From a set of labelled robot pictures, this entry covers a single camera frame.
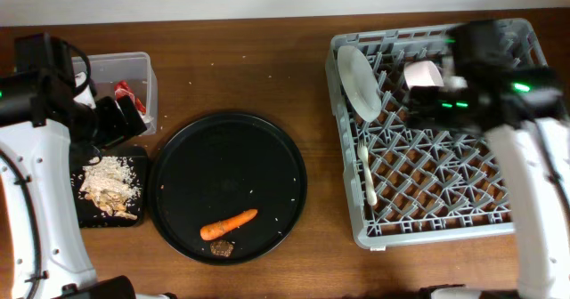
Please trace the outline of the orange carrot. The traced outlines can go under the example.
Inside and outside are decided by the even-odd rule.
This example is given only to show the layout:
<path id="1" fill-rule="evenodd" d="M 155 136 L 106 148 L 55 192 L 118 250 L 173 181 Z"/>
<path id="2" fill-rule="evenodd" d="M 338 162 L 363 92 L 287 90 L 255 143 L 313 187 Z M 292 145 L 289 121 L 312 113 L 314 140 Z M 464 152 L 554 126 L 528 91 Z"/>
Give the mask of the orange carrot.
<path id="1" fill-rule="evenodd" d="M 206 226 L 203 226 L 200 229 L 199 234 L 205 241 L 220 238 L 226 233 L 235 230 L 253 220 L 257 216 L 257 213 L 258 211 L 256 209 L 249 209 L 241 214 L 235 215 L 234 217 L 210 223 Z"/>

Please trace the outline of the red snack wrapper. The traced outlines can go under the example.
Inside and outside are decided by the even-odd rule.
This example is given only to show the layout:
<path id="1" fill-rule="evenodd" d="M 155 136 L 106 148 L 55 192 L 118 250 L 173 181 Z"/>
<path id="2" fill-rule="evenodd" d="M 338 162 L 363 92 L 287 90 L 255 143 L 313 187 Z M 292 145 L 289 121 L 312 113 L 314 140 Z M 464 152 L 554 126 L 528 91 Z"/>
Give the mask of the red snack wrapper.
<path id="1" fill-rule="evenodd" d="M 134 91 L 130 88 L 125 80 L 119 81 L 114 87 L 115 98 L 118 101 L 124 97 L 128 97 L 134 104 L 136 110 L 141 114 L 145 115 L 147 110 L 143 103 L 138 97 L 135 96 Z"/>

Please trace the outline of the brown cookie piece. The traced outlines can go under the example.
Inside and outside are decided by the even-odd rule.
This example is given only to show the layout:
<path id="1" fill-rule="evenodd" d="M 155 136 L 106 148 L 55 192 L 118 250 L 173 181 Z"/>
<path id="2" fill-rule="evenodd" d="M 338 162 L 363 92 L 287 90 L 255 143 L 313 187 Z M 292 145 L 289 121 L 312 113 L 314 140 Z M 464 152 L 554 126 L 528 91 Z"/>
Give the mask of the brown cookie piece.
<path id="1" fill-rule="evenodd" d="M 214 256 L 230 257 L 234 249 L 234 243 L 231 241 L 219 239 L 210 244 L 210 252 Z"/>

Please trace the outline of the round black tray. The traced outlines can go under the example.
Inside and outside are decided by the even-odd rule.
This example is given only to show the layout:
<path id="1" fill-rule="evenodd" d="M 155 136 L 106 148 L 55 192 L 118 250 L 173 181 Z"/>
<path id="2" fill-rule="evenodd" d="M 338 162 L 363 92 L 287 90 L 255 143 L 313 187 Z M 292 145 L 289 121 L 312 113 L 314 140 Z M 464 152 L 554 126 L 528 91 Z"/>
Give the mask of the round black tray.
<path id="1" fill-rule="evenodd" d="M 302 155 L 288 134 L 246 113 L 203 117 L 175 133 L 155 159 L 146 206 L 161 237 L 197 262 L 233 265 L 275 249 L 294 229 L 307 197 Z M 224 234 L 227 257 L 200 235 L 208 224 L 249 210 L 251 221 Z"/>

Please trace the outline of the white tissue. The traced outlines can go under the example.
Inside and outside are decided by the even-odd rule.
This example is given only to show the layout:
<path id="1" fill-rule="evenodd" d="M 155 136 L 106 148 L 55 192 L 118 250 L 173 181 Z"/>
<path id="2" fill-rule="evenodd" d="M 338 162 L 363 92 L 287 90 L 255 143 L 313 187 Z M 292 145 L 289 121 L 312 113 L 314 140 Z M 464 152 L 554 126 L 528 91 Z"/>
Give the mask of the white tissue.
<path id="1" fill-rule="evenodd" d="M 151 115 L 146 115 L 143 113 L 139 113 L 139 115 L 145 124 L 150 124 L 153 121 L 153 117 Z"/>

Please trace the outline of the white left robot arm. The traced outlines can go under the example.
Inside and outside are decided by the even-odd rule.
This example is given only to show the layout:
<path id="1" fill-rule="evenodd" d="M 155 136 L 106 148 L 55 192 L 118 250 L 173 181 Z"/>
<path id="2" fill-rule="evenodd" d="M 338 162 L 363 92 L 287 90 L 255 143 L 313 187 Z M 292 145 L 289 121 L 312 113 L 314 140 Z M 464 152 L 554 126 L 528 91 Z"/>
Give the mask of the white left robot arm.
<path id="1" fill-rule="evenodd" d="M 12 239 L 14 298 L 136 298 L 125 276 L 100 281 L 86 252 L 72 193 L 69 151 L 82 166 L 144 133 L 128 97 L 94 98 L 92 70 L 78 80 L 76 46 L 47 33 L 15 39 L 15 71 L 1 80 L 1 186 Z"/>

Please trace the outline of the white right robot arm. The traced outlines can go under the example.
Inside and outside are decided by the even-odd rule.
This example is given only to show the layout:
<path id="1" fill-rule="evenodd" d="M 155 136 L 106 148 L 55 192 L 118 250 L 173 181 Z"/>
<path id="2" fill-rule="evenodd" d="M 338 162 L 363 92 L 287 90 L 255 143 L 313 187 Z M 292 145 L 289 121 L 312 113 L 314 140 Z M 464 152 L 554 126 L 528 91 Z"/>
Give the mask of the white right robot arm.
<path id="1" fill-rule="evenodd" d="M 496 20 L 448 30 L 450 77 L 410 84 L 406 125 L 484 137 L 509 192 L 520 298 L 569 296 L 569 114 L 545 65 L 520 68 Z"/>

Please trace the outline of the grey plate with food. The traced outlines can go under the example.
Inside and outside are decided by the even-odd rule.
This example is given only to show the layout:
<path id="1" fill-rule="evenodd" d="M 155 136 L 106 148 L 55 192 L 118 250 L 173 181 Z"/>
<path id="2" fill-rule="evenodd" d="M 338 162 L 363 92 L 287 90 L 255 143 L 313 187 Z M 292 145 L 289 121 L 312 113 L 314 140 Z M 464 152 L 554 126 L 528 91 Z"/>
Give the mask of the grey plate with food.
<path id="1" fill-rule="evenodd" d="M 338 49 L 338 73 L 346 96 L 366 122 L 377 119 L 382 110 L 379 85 L 366 56 L 351 45 Z"/>

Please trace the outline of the white plastic fork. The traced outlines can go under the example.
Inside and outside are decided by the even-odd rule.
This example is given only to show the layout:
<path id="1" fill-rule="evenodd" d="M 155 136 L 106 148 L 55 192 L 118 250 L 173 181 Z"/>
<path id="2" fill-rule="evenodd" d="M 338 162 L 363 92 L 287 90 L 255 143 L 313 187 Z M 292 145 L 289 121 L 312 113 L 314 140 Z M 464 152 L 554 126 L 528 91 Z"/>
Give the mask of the white plastic fork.
<path id="1" fill-rule="evenodd" d="M 368 147 L 363 138 L 360 138 L 358 141 L 357 156 L 362 162 L 366 201 L 369 206 L 375 206 L 378 203 L 378 197 L 374 189 L 374 183 L 371 175 Z"/>

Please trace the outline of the pink bowl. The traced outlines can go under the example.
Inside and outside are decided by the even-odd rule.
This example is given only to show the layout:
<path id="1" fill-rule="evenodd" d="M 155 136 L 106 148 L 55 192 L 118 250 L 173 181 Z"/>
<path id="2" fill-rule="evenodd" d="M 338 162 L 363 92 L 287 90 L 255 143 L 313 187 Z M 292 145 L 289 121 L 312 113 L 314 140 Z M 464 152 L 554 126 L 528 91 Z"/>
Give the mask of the pink bowl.
<path id="1" fill-rule="evenodd" d="M 442 87 L 442 75 L 433 61 L 416 61 L 404 66 L 404 80 L 407 86 L 413 87 L 438 86 Z"/>

